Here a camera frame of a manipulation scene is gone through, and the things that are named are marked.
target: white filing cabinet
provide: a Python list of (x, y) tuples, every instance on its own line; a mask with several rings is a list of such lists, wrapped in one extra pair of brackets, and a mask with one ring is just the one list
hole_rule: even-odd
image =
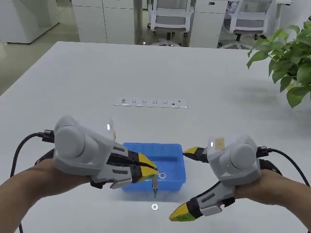
[(136, 44), (142, 0), (72, 0), (81, 42)]
[(59, 17), (56, 0), (0, 0), (0, 41), (30, 44)]
[(141, 34), (142, 0), (103, 0), (107, 42), (134, 45)]
[(107, 43), (102, 0), (72, 0), (81, 42)]
[(196, 1), (190, 34), (190, 47), (217, 47), (227, 4), (228, 2), (223, 0)]

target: metal washer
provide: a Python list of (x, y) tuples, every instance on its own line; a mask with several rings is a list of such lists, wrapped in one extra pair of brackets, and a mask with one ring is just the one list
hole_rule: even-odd
[(164, 172), (159, 173), (159, 178), (160, 179), (165, 179), (166, 178), (166, 174)]
[(158, 205), (156, 204), (156, 203), (153, 203), (152, 205), (151, 205), (151, 209), (153, 210), (153, 211), (157, 211), (158, 210)]

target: black cable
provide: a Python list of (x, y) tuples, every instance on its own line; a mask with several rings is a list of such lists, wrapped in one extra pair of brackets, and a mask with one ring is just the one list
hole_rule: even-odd
[(301, 175), (303, 181), (305, 182), (305, 184), (310, 187), (310, 184), (305, 176), (305, 174), (303, 174), (302, 170), (300, 169), (300, 167), (297, 165), (297, 163), (295, 163), (295, 161), (290, 157), (288, 156), (287, 154), (285, 154), (284, 152), (280, 151), (280, 150), (277, 150), (277, 149), (273, 149), (273, 148), (268, 148), (267, 149), (268, 153), (270, 152), (275, 152), (275, 153), (278, 153), (278, 154), (281, 154), (283, 155), (285, 158), (287, 158), (291, 163), (292, 165), (297, 169), (297, 171), (299, 172), (299, 174)]
[[(11, 169), (11, 174), (10, 174), (10, 178), (12, 176), (14, 176), (14, 173), (15, 173), (15, 169), (16, 169), (16, 164), (17, 164), (17, 158), (18, 158), (18, 155), (19, 155), (19, 152), (21, 150), (21, 148), (24, 146), (24, 144), (31, 138), (33, 137), (43, 137), (44, 136), (44, 133), (33, 133), (27, 137), (24, 138), (24, 140), (21, 141), (21, 143), (19, 144), (19, 146), (17, 147), (16, 151), (15, 151), (15, 154), (14, 154), (14, 158), (13, 158), (13, 163), (12, 163), (12, 169)], [(23, 226), (20, 225), (18, 226), (18, 229), (19, 229), (19, 233), (24, 233), (23, 231)]]

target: cabinet drawer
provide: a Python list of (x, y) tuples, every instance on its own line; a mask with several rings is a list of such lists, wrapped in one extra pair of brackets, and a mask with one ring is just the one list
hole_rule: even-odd
[(227, 9), (227, 1), (219, 0), (197, 0), (195, 12), (224, 14)]
[(134, 9), (134, 0), (103, 0), (103, 6), (109, 8)]

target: green plant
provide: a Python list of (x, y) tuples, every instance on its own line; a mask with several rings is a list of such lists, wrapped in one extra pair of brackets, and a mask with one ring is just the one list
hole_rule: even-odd
[[(287, 42), (289, 35), (286, 30), (295, 31), (293, 41)], [(255, 61), (270, 58), (269, 76), (272, 75), (274, 83), (280, 80), (280, 92), (288, 90), (287, 100), (294, 108), (311, 92), (311, 22), (305, 22), (303, 29), (295, 25), (280, 29), (273, 36), (258, 41), (253, 49), (260, 46), (263, 49), (251, 57), (247, 67), (250, 68)]]

